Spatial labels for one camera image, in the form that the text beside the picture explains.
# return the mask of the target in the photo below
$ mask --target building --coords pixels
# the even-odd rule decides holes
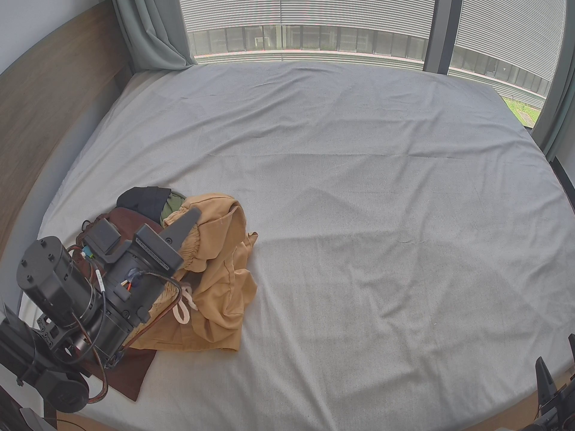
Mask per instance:
[[[419,69],[435,0],[180,0],[199,63],[331,60]],[[450,75],[541,107],[565,0],[464,0]]]

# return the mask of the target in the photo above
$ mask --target curtain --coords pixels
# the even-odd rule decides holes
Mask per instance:
[[[182,70],[197,64],[179,0],[112,1],[137,71]]]
[[[557,70],[531,137],[553,161],[569,126],[575,126],[575,0],[566,1],[565,33]]]

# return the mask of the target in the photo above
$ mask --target white drawstring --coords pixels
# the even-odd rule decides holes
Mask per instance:
[[[182,299],[178,302],[176,306],[174,306],[174,308],[172,308],[172,311],[174,312],[174,317],[176,318],[176,321],[178,321],[180,324],[187,324],[188,322],[190,322],[190,312],[186,308],[186,304],[183,301],[184,298],[187,300],[187,304],[190,306],[192,310],[198,311],[198,307],[191,298],[190,284],[182,283]],[[183,318],[179,314],[178,307],[182,309]]]

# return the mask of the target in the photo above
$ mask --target bed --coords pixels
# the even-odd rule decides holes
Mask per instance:
[[[146,185],[236,197],[259,287],[238,353],[159,352],[137,402],[82,410],[112,427],[456,430],[528,397],[538,356],[573,362],[575,216],[489,86],[337,63],[137,74],[39,236],[70,244]]]

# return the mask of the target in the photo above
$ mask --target wooden bed frame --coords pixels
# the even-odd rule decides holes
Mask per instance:
[[[104,87],[125,76],[129,62],[106,0],[47,35],[0,75],[0,257],[44,164]]]

